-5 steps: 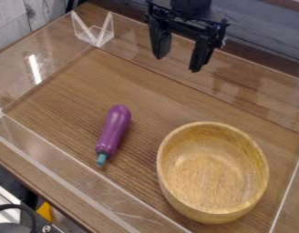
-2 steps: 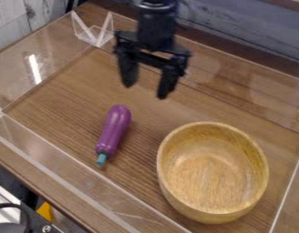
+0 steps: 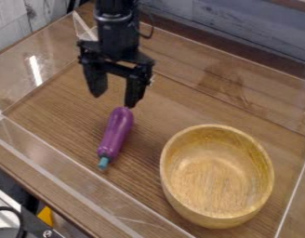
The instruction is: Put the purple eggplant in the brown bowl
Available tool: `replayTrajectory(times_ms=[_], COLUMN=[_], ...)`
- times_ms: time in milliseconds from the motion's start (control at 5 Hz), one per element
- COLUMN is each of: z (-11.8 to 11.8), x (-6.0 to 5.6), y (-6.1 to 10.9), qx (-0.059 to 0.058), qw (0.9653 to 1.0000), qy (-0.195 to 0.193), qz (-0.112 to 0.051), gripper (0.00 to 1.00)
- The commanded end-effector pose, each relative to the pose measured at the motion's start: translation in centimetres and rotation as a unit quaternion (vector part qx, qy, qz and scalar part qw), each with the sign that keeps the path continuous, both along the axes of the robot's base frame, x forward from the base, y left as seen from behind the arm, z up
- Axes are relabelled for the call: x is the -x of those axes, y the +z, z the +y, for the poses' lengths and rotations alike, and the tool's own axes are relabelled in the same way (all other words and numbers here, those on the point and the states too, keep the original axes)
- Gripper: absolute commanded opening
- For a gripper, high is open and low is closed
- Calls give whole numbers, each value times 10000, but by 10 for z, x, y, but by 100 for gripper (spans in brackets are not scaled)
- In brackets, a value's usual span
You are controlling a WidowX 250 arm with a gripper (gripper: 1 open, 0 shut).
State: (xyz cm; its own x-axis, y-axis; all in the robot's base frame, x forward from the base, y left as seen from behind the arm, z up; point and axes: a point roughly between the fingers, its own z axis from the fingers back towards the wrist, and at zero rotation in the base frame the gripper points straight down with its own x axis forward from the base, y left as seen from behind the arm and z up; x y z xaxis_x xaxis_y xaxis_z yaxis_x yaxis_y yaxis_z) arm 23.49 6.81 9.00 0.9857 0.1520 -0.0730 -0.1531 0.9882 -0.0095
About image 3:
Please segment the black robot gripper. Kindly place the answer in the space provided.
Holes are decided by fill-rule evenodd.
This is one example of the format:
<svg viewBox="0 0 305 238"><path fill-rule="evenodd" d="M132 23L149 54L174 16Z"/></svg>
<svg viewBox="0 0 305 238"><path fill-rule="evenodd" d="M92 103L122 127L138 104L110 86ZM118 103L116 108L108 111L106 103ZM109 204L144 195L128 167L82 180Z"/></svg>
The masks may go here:
<svg viewBox="0 0 305 238"><path fill-rule="evenodd" d="M126 78L124 105L133 108L144 98L153 76L153 59L138 50L138 14L96 14L98 40L78 41L80 64L90 94L108 89L108 73Z"/></svg>

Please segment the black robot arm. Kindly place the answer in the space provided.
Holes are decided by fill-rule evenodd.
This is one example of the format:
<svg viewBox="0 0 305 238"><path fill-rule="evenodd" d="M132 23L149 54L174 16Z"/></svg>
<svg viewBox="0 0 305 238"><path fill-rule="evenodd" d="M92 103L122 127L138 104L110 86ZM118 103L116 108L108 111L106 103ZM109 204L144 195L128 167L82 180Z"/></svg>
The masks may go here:
<svg viewBox="0 0 305 238"><path fill-rule="evenodd" d="M153 59L138 50L138 0L96 0L94 20L98 40L80 40L78 56L90 94L98 98L108 89L108 74L126 80L124 106L133 108L141 101L153 77Z"/></svg>

